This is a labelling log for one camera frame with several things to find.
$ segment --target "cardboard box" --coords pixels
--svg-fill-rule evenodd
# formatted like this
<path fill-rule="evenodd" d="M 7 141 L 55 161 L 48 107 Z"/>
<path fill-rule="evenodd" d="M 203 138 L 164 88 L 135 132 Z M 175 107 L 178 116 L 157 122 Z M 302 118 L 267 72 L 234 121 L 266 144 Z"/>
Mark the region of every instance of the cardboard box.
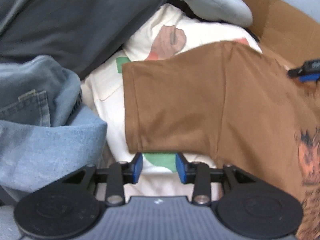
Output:
<path fill-rule="evenodd" d="M 251 9 L 249 29 L 264 54 L 289 68 L 320 58 L 320 24 L 281 0 L 243 0 Z"/>

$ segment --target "gray cloth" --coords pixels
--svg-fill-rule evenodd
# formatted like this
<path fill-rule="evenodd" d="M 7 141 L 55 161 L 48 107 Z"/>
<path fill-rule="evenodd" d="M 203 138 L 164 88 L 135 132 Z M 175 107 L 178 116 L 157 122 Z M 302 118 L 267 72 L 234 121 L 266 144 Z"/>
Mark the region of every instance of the gray cloth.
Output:
<path fill-rule="evenodd" d="M 0 0 L 0 62 L 52 56 L 81 79 L 166 0 Z"/>
<path fill-rule="evenodd" d="M 195 15 L 207 21 L 225 21 L 249 27 L 253 18 L 242 0 L 180 0 L 185 1 Z"/>

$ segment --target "metal screw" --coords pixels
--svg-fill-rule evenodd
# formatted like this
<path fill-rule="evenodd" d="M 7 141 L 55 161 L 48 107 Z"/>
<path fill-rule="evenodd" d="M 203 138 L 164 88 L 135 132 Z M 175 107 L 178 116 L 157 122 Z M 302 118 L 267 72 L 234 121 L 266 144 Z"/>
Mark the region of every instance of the metal screw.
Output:
<path fill-rule="evenodd" d="M 123 201 L 123 198 L 119 195 L 112 195 L 107 198 L 107 201 L 112 205 L 116 205 L 121 203 Z"/>
<path fill-rule="evenodd" d="M 207 204 L 209 201 L 210 199 L 206 195 L 198 195 L 195 197 L 195 202 L 198 204 Z"/>

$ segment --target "denim fabric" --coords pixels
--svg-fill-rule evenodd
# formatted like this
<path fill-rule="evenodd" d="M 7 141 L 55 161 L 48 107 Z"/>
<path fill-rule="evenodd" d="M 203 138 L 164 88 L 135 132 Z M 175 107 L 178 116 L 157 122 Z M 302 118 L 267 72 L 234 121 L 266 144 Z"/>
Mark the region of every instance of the denim fabric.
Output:
<path fill-rule="evenodd" d="M 80 80 L 48 56 L 0 64 L 0 184 L 33 192 L 97 164 L 107 125 L 81 103 Z"/>
<path fill-rule="evenodd" d="M 50 123 L 44 126 L 56 127 L 64 125 L 70 116 L 80 92 L 80 80 L 53 58 L 39 56 L 25 64 L 0 64 L 0 90 L 6 91 L 0 93 L 0 119 L 39 125 L 39 117 L 49 115 L 43 106 L 47 97 Z M 30 104 L 35 107 L 35 101 L 40 113 L 26 109 Z"/>

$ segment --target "white fabric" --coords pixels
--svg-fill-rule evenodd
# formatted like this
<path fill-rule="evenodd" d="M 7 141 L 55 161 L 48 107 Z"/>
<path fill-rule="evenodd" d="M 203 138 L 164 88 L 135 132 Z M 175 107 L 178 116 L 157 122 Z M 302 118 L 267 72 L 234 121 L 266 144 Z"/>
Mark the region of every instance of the white fabric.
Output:
<path fill-rule="evenodd" d="M 186 17 L 182 11 L 172 5 L 163 5 L 117 52 L 99 68 L 93 71 L 83 82 L 86 91 L 84 101 L 97 109 L 99 116 L 107 122 L 107 142 L 116 161 L 131 161 L 133 155 L 128 152 L 124 129 L 124 92 L 122 74 L 118 73 L 116 59 L 128 57 L 131 61 L 145 60 L 151 46 L 163 25 L 184 31 L 187 42 L 180 51 L 184 52 L 203 44 L 246 38 L 249 45 L 261 52 L 255 40 L 242 28 L 220 23 L 201 23 Z M 206 156 L 185 154 L 188 161 L 202 161 L 214 167 L 214 162 Z M 127 185 L 127 197 L 130 195 L 188 195 L 192 186 L 182 185 L 177 174 L 165 167 L 151 164 L 144 158 L 143 172 L 137 185 Z M 218 197 L 215 185 L 212 198 Z"/>

